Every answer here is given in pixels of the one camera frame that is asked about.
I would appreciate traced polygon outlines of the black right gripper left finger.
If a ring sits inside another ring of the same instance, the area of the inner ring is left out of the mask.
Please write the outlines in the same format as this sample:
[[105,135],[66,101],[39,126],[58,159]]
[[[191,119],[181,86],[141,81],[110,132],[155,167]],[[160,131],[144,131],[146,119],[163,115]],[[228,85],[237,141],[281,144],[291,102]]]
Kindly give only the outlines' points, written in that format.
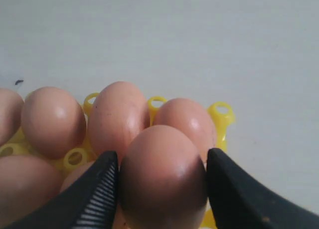
[[118,158],[102,153],[72,185],[9,229],[110,229],[118,202]]

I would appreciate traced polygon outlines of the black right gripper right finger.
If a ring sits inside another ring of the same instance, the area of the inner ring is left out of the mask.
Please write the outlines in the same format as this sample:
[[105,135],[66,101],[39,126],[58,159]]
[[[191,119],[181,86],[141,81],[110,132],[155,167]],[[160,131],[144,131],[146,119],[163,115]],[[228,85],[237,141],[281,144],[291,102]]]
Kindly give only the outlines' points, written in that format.
[[219,229],[317,229],[318,215],[274,193],[221,149],[208,151],[207,192]]

